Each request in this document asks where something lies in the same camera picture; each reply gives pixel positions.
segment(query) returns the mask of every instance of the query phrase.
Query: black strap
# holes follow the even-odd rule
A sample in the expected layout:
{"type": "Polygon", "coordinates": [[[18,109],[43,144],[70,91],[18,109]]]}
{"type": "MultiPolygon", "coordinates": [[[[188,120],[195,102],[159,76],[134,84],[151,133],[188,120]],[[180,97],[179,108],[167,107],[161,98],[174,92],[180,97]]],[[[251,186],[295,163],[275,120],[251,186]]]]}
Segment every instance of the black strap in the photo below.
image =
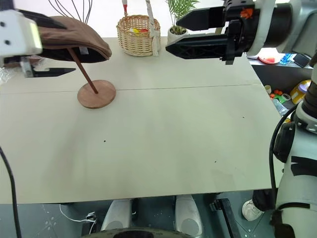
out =
{"type": "Polygon", "coordinates": [[[307,208],[310,209],[311,206],[308,203],[302,203],[302,202],[289,202],[289,203],[284,203],[278,207],[278,210],[282,210],[285,208],[290,208],[290,207],[300,207],[300,208],[307,208]]]}
{"type": "Polygon", "coordinates": [[[305,157],[292,156],[291,170],[294,176],[309,175],[317,177],[317,161],[305,157]]]}

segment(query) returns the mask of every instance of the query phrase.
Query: shoe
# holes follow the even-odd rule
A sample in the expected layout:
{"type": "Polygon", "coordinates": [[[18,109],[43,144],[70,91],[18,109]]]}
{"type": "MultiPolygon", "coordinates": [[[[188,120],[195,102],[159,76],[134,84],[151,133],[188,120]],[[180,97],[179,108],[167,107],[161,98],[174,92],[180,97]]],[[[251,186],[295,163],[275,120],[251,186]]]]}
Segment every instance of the shoe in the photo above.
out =
{"type": "Polygon", "coordinates": [[[242,215],[249,222],[252,222],[259,218],[264,212],[259,210],[253,203],[252,199],[246,201],[242,206],[242,215]]]}

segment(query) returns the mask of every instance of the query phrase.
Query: black cable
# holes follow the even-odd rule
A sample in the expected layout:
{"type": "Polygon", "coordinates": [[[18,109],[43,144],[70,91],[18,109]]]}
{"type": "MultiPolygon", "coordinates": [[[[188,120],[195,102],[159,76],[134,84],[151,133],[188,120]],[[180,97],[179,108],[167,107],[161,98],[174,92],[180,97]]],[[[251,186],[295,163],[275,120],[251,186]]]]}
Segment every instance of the black cable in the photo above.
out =
{"type": "Polygon", "coordinates": [[[50,5],[55,9],[55,11],[57,11],[60,15],[64,16],[60,11],[58,11],[54,5],[51,3],[51,1],[49,0],[50,5]]]}
{"type": "Polygon", "coordinates": [[[64,8],[64,10],[72,17],[72,18],[75,18],[72,14],[70,14],[70,12],[69,11],[67,11],[67,9],[63,6],[63,4],[61,4],[60,3],[60,1],[59,0],[55,0],[55,2],[56,2],[56,4],[57,4],[57,2],[61,5],[61,7],[62,8],[64,8]]]}
{"type": "Polygon", "coordinates": [[[55,0],[55,3],[57,5],[57,7],[59,8],[59,10],[63,13],[63,16],[67,16],[67,14],[65,12],[63,12],[63,10],[60,8],[60,6],[58,5],[58,2],[56,0],[55,0]]]}
{"type": "Polygon", "coordinates": [[[83,0],[83,21],[85,23],[85,0],[83,0]]]}
{"type": "Polygon", "coordinates": [[[284,121],[287,119],[287,117],[295,111],[297,108],[297,105],[292,107],[278,122],[278,124],[275,127],[275,130],[272,135],[271,143],[269,145],[269,152],[268,152],[268,162],[269,162],[269,172],[271,176],[271,186],[272,186],[272,199],[273,199],[273,204],[276,202],[276,197],[277,197],[277,189],[276,189],[276,183],[275,183],[275,173],[274,173],[274,161],[273,161],[273,150],[274,150],[274,145],[275,145],[275,140],[277,137],[277,134],[279,132],[279,129],[283,125],[284,121]]]}
{"type": "Polygon", "coordinates": [[[76,12],[77,12],[77,15],[78,15],[78,17],[79,17],[79,20],[82,21],[81,18],[80,18],[80,16],[79,16],[79,13],[78,13],[78,11],[77,11],[77,8],[76,8],[76,5],[75,5],[75,3],[74,3],[74,0],[71,0],[71,2],[72,2],[73,5],[74,5],[74,8],[75,8],[75,10],[76,10],[76,12]]]}
{"type": "Polygon", "coordinates": [[[88,11],[88,13],[87,13],[87,16],[86,16],[86,24],[88,23],[88,20],[89,20],[89,17],[90,17],[90,11],[91,11],[91,8],[93,7],[93,0],[91,0],[91,2],[90,2],[90,0],[88,0],[89,1],[89,11],[88,11]]]}
{"type": "Polygon", "coordinates": [[[6,170],[8,171],[10,182],[11,182],[11,193],[12,193],[12,207],[13,207],[13,216],[14,216],[14,224],[15,224],[15,232],[17,238],[22,238],[21,235],[21,229],[20,229],[20,222],[19,222],[19,216],[18,216],[18,206],[16,204],[16,192],[15,192],[15,182],[13,173],[11,170],[11,167],[9,165],[8,160],[6,159],[6,156],[4,152],[2,151],[2,148],[0,147],[0,154],[3,159],[3,162],[5,164],[6,170]]]}

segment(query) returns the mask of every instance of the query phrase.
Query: white table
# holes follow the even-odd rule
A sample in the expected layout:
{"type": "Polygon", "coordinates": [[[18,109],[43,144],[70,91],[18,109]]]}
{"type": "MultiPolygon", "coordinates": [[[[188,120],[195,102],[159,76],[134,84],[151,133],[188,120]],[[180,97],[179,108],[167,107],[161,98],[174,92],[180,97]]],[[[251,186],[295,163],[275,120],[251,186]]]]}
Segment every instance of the white table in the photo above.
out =
{"type": "MultiPolygon", "coordinates": [[[[19,203],[59,203],[270,187],[269,141],[279,115],[243,56],[136,58],[105,39],[109,61],[84,64],[117,89],[108,106],[77,101],[79,69],[18,76],[0,90],[0,145],[19,203]]],[[[76,67],[48,59],[44,67],[76,67]]],[[[277,181],[281,164],[276,166],[277,181]]],[[[0,163],[0,203],[10,203],[0,163]]]]}

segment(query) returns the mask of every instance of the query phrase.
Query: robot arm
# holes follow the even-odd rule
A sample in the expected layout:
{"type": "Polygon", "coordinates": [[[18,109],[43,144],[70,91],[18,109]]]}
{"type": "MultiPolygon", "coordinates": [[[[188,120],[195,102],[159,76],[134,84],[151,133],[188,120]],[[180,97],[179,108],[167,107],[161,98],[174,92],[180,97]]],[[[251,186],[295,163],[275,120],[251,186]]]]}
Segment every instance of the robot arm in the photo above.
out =
{"type": "Polygon", "coordinates": [[[9,61],[20,62],[25,77],[55,77],[74,68],[49,68],[35,71],[26,56],[42,52],[38,26],[66,29],[43,14],[14,9],[12,0],[0,0],[0,67],[9,61]]]}
{"type": "MultiPolygon", "coordinates": [[[[272,139],[274,154],[285,166],[271,224],[277,238],[314,238],[317,234],[317,2],[225,0],[220,7],[193,10],[177,24],[190,30],[205,30],[223,27],[225,22],[229,24],[224,34],[185,36],[167,45],[166,50],[184,59],[220,58],[226,64],[233,64],[234,58],[243,52],[256,55],[262,47],[312,57],[310,65],[314,69],[308,92],[292,115],[292,122],[284,123],[279,134],[277,127],[274,133],[277,138],[272,139]]],[[[272,154],[270,158],[275,188],[272,154]]]]}

